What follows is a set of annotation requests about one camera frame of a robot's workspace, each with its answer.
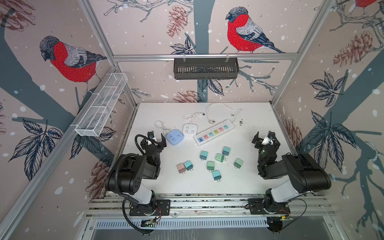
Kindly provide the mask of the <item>white multicolour power strip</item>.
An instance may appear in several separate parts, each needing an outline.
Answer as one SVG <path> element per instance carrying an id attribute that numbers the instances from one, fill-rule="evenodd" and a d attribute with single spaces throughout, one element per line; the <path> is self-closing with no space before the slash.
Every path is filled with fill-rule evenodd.
<path id="1" fill-rule="evenodd" d="M 233 110 L 235 111 L 235 114 L 234 114 L 234 117 L 235 119 L 234 120 L 224 120 L 220 123 L 216 123 L 214 120 L 211 120 L 208 116 L 209 116 L 209 110 L 211 107 L 213 107 L 214 105 L 223 105 L 225 106 L 227 109 L 229 110 Z M 232 131 L 234 128 L 235 128 L 235 125 L 234 125 L 234 122 L 238 119 L 238 116 L 240 114 L 240 112 L 242 111 L 242 109 L 232 109 L 230 108 L 228 105 L 224 104 L 224 103 L 214 103 L 214 104 L 210 104 L 207 108 L 207 111 L 206 111 L 206 116 L 208 118 L 208 122 L 212 125 L 210 128 L 206 129 L 206 130 L 203 130 L 199 133 L 197 133 L 196 135 L 193 136 L 193 139 L 194 139 L 194 142 L 197 146 L 201 147 L 202 145 L 205 145 L 221 136 L 223 136 L 224 134 Z"/>

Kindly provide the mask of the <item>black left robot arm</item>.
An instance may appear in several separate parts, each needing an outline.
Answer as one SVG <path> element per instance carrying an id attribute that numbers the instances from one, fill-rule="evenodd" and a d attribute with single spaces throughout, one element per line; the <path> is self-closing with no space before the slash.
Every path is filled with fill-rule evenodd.
<path id="1" fill-rule="evenodd" d="M 153 190 L 142 184 L 142 179 L 156 180 L 161 170 L 160 153 L 167 146 L 148 132 L 136 135 L 139 154 L 120 155 L 105 181 L 106 191 L 123 198 L 122 213 L 128 224 L 143 236 L 150 235 L 163 216 L 170 214 L 170 200 L 158 200 Z"/>

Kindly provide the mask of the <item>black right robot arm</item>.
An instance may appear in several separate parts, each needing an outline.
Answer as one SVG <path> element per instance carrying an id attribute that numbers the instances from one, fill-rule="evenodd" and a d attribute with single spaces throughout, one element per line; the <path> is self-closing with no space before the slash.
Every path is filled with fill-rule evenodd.
<path id="1" fill-rule="evenodd" d="M 263 198 L 249 199 L 247 204 L 252 215 L 268 215 L 267 229 L 279 233 L 286 227 L 283 219 L 291 214 L 288 203 L 306 194 L 330 189 L 331 179 L 309 154 L 295 156 L 288 153 L 277 161 L 281 144 L 273 131 L 263 139 L 256 134 L 252 143 L 258 149 L 260 177 L 264 180 L 289 178 L 279 186 L 266 190 Z"/>

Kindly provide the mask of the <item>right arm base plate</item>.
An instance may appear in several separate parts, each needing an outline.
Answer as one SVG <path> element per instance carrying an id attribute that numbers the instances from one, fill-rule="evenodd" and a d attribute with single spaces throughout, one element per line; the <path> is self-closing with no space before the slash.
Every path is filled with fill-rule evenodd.
<path id="1" fill-rule="evenodd" d="M 251 215 L 290 215 L 288 203 L 276 203 L 274 200 L 260 198 L 248 199 Z"/>

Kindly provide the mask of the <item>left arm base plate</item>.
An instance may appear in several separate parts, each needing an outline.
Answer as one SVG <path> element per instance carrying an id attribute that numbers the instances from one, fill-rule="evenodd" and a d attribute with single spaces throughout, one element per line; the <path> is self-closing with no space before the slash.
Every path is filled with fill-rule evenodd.
<path id="1" fill-rule="evenodd" d="M 130 208 L 130 217 L 151 217 L 168 216 L 170 214 L 170 200 L 151 201 L 148 205 L 132 205 Z"/>

